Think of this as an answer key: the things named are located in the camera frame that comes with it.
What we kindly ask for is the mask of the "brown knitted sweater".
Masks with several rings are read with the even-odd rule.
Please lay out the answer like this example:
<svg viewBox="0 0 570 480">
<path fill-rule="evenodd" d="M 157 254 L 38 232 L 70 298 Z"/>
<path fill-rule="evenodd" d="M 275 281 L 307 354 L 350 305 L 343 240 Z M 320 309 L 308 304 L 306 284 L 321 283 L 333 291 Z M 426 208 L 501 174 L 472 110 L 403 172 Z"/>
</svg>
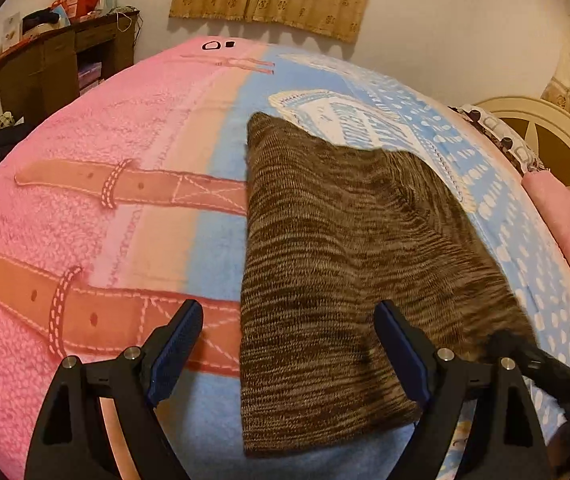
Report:
<svg viewBox="0 0 570 480">
<path fill-rule="evenodd" d="M 324 448 L 419 418 L 374 330 L 393 302 L 477 361 L 526 311 L 450 189 L 407 152 L 330 144 L 263 113 L 247 125 L 240 414 L 248 455 Z"/>
</svg>

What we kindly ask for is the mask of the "blue polka dot blanket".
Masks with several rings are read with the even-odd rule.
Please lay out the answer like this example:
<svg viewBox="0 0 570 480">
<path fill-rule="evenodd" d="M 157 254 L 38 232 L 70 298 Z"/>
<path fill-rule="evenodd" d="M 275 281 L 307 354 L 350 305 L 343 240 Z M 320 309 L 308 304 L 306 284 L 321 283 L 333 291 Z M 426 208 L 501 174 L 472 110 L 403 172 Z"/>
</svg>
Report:
<svg viewBox="0 0 570 480">
<path fill-rule="evenodd" d="M 196 38 L 113 76 L 0 163 L 0 470 L 23 476 L 59 362 L 108 359 L 186 299 L 204 332 L 159 417 L 195 479 L 381 479 L 400 428 L 252 460 L 238 350 L 247 124 L 264 112 L 338 145 L 420 156 L 462 202 L 531 318 L 570 366 L 570 267 L 519 174 L 446 106 L 299 49 Z"/>
</svg>

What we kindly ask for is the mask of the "cream wooden headboard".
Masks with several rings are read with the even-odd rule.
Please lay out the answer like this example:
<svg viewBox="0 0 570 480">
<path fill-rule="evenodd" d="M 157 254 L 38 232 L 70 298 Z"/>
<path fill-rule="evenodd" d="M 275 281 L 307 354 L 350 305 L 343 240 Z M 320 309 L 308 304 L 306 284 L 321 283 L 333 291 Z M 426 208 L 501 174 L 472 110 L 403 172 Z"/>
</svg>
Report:
<svg viewBox="0 0 570 480">
<path fill-rule="evenodd" d="M 544 166 L 570 189 L 570 114 L 559 106 L 527 96 L 499 96 L 478 107 L 516 131 Z"/>
</svg>

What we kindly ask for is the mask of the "white patterned pillow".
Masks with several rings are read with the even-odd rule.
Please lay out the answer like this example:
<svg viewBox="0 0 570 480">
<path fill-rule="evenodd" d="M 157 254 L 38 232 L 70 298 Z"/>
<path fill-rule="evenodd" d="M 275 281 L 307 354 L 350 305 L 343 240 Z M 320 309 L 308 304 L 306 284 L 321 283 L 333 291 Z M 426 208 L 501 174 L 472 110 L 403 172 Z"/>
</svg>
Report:
<svg viewBox="0 0 570 480">
<path fill-rule="evenodd" d="M 545 170 L 542 160 L 530 148 L 524 138 L 509 127 L 506 122 L 487 112 L 481 107 L 466 104 L 462 107 L 451 106 L 460 116 L 490 140 L 507 158 L 520 176 L 528 172 Z"/>
</svg>

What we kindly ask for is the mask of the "dark wooden desk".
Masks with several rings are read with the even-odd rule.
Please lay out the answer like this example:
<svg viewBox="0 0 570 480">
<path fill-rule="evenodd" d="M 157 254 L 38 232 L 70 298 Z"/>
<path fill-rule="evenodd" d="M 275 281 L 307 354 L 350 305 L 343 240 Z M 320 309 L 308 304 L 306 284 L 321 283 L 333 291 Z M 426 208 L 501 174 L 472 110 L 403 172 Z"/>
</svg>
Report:
<svg viewBox="0 0 570 480">
<path fill-rule="evenodd" d="M 108 79 L 134 64 L 137 10 L 50 30 L 0 55 L 0 106 L 36 126 L 80 96 L 79 69 Z"/>
</svg>

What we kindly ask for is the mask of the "red items on desk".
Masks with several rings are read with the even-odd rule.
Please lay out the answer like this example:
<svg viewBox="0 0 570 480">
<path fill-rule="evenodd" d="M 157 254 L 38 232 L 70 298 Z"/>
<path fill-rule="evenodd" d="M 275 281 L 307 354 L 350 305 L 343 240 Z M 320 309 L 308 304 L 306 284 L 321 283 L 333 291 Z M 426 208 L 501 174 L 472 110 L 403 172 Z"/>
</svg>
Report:
<svg viewBox="0 0 570 480">
<path fill-rule="evenodd" d="M 15 13 L 4 21 L 0 53 L 17 47 L 20 42 L 32 39 L 43 32 L 98 18 L 110 13 L 117 6 L 118 0 L 54 0 L 46 8 L 25 16 Z"/>
</svg>

